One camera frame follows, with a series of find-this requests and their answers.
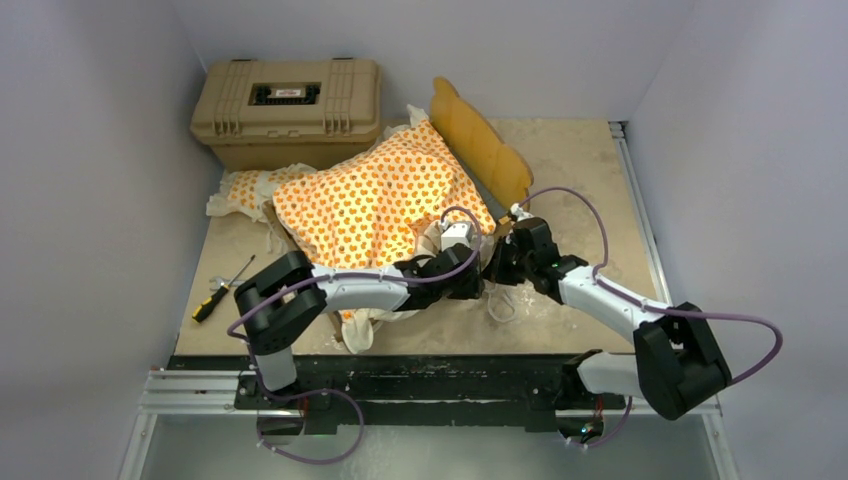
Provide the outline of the orange patterned white blanket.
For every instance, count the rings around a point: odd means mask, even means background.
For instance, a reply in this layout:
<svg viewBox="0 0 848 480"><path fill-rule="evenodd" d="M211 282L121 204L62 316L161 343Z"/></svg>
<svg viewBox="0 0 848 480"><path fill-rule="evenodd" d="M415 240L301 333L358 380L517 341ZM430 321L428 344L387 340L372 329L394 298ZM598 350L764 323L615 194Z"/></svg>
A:
<svg viewBox="0 0 848 480"><path fill-rule="evenodd" d="M471 176L449 151L427 113L408 106L409 122L387 128L369 150L329 169L279 171L262 210L315 264L381 268L442 245L441 216L471 211L486 236L497 222Z"/></svg>

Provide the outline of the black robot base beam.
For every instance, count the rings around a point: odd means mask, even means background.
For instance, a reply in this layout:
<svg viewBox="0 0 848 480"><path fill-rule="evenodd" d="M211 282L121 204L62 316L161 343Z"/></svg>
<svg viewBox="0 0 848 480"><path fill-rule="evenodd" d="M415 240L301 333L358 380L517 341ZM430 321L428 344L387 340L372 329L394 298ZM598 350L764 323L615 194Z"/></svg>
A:
<svg viewBox="0 0 848 480"><path fill-rule="evenodd" d="M342 425L521 427L578 434L594 411L617 412L622 395L585 393L574 354L297 355L297 379L260 390L245 356L174 355L176 371L233 372L234 407L263 416L302 414L309 434Z"/></svg>

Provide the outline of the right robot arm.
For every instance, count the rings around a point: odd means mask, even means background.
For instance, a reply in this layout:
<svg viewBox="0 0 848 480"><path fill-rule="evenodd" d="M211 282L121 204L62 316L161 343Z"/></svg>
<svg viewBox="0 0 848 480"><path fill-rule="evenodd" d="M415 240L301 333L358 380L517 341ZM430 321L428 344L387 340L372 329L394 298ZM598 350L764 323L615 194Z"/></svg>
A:
<svg viewBox="0 0 848 480"><path fill-rule="evenodd" d="M561 381L564 399L584 407L599 394L645 400L676 420L728 387L732 374L700 309L646 298L597 274L586 260L563 255L546 221L515 223L497 240L485 279L501 285L530 282L560 305L579 310L627 340L631 354L591 351L573 360Z"/></svg>

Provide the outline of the wooden pet bed frame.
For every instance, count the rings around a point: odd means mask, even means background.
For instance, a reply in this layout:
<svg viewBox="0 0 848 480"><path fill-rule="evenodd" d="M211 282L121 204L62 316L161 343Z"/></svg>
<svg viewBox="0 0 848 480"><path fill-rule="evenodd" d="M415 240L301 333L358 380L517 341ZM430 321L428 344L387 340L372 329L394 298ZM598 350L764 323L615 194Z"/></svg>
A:
<svg viewBox="0 0 848 480"><path fill-rule="evenodd" d="M431 124L442 136L464 170L471 176L497 226L492 235L482 232L479 221L464 209L466 220L474 225L471 249L479 254L481 272L485 266L484 248L506 219L505 209L527 193L533 181L524 159L508 146L494 127L470 103L463 99L444 78L434 82L435 94L427 113ZM369 320L380 315L407 312L385 312L376 309L342 310Z"/></svg>

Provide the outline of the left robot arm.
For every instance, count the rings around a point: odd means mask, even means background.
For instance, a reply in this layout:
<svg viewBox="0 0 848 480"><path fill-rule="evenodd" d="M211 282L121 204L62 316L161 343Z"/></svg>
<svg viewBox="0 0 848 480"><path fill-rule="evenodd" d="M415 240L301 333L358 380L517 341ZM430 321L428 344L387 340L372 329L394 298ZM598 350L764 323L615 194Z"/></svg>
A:
<svg viewBox="0 0 848 480"><path fill-rule="evenodd" d="M337 269L285 254L240 285L234 299L249 352L261 378L259 395L272 408L297 399L292 345L320 315L342 310L419 311L443 298L482 296L479 254L455 245L376 269Z"/></svg>

